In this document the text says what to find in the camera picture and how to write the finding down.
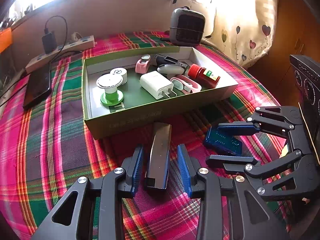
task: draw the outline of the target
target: bottle label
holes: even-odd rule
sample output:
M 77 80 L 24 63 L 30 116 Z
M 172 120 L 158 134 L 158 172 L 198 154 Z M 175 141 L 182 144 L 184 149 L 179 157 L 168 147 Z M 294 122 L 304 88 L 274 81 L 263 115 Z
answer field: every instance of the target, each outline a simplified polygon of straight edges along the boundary
M 218 76 L 217 76 L 217 75 L 215 76 L 215 75 L 212 73 L 212 71 L 209 70 L 209 69 L 206 69 L 206 70 L 203 72 L 203 74 L 206 75 L 207 77 L 212 78 L 214 81 L 216 81 L 217 78 L 218 78 Z

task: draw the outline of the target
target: tablecloth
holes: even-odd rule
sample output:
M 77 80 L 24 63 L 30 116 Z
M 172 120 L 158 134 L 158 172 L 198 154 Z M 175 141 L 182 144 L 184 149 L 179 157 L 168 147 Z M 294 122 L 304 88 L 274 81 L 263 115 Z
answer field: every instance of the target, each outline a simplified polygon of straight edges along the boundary
M 83 58 L 126 49 L 173 46 L 160 40 L 161 32 L 121 33 L 96 41 Z M 150 196 L 140 183 L 134 199 L 123 199 L 126 239 L 195 239 L 199 199 L 184 193 L 177 166 L 176 149 L 184 143 L 190 156 L 206 167 L 205 158 L 215 154 L 203 146 L 205 133 L 219 122 L 242 121 L 257 106 L 278 105 L 273 96 L 247 71 L 211 47 L 197 46 L 239 83 L 233 95 L 200 109 L 161 120 L 172 125 L 170 173 L 167 192 Z M 52 94 L 42 103 L 23 111 L 25 88 L 7 104 L 0 120 L 0 211 L 20 239 L 30 239 L 59 198 L 79 176 L 89 179 L 104 176 L 142 143 L 148 155 L 152 143 L 152 124 L 95 141 L 83 120 L 81 103 L 82 63 L 72 57 L 52 67 Z M 25 80 L 20 81 L 15 90 Z M 241 136 L 243 155 L 262 163 L 277 159 L 284 141 L 264 133 Z M 219 176 L 229 176 L 221 169 Z M 223 212 L 227 214 L 223 198 Z M 268 203 L 276 209 L 280 203 Z M 276 212 L 279 223 L 289 229 L 290 203 Z M 97 238 L 98 221 L 94 221 Z M 224 219 L 224 239 L 228 221 Z

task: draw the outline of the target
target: pink plastic clip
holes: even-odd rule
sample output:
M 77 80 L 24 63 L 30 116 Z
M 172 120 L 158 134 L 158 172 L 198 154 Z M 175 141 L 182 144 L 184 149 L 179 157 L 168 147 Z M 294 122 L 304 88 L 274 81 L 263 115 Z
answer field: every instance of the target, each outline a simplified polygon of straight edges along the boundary
M 172 82 L 172 80 L 177 80 L 183 84 L 183 90 L 181 90 L 181 91 L 184 94 L 190 94 L 191 91 L 192 91 L 192 93 L 197 93 L 197 92 L 201 91 L 201 86 L 197 82 L 194 82 L 190 78 L 187 78 L 183 75 L 177 75 L 177 76 L 170 79 L 171 82 Z
M 145 74 L 148 71 L 150 59 L 150 55 L 143 55 L 136 64 L 136 73 Z

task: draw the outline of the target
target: pink tape dispenser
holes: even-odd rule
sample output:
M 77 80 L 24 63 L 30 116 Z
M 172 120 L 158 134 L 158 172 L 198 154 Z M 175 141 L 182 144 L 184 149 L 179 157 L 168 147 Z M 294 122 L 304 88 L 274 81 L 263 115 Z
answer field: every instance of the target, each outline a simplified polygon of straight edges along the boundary
M 201 91 L 201 86 L 183 75 L 177 75 L 170 79 L 174 87 L 184 94 L 197 93 Z
M 148 71 L 150 59 L 149 54 L 143 55 L 136 64 L 136 73 L 145 74 Z

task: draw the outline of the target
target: heart-patterned curtain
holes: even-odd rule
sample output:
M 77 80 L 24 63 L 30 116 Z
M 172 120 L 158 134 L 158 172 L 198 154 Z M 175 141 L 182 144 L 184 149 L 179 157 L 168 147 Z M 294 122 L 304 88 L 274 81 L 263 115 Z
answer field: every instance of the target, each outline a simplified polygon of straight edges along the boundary
M 270 49 L 276 29 L 277 0 L 212 0 L 216 17 L 208 38 L 244 68 Z

